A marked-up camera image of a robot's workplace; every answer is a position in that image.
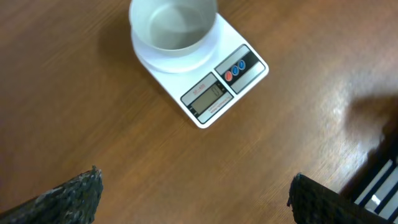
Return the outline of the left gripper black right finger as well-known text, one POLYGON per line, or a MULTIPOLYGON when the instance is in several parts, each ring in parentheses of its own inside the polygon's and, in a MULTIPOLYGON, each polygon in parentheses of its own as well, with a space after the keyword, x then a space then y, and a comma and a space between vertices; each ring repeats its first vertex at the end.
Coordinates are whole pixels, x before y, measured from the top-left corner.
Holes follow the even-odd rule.
POLYGON ((298 173, 290 184, 287 206, 292 208, 297 224, 392 223, 301 173, 298 173))

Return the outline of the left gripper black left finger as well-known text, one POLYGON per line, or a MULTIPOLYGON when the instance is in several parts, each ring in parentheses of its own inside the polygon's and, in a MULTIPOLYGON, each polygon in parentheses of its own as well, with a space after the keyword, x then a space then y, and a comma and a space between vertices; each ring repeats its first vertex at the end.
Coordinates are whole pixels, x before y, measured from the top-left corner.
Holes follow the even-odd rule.
POLYGON ((1 213, 1 223, 93 223, 103 191, 102 172, 91 170, 1 213))

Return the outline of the white digital kitchen scale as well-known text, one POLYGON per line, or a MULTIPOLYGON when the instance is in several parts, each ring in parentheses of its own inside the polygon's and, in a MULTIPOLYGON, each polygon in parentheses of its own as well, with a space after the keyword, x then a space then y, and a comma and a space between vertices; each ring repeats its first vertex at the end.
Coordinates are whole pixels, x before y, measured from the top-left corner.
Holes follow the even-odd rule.
POLYGON ((207 128, 269 73, 268 64, 221 15, 196 51, 166 56, 131 35, 139 61, 199 127, 207 128))

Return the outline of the black white base rack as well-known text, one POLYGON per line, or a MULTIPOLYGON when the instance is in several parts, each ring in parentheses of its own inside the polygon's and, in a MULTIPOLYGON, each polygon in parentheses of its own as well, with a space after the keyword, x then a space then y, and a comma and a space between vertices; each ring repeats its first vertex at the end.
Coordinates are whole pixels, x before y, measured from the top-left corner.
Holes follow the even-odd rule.
POLYGON ((397 223, 397 122, 382 130, 379 143, 340 191, 351 203, 397 223))

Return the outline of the white round bowl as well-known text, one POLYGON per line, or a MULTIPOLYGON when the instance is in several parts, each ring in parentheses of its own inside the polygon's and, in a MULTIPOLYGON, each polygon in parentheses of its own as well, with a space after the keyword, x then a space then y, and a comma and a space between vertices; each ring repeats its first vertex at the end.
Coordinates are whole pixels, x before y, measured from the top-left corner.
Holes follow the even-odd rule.
POLYGON ((133 34, 167 55, 186 55, 204 42, 216 24, 216 0, 132 0, 133 34))

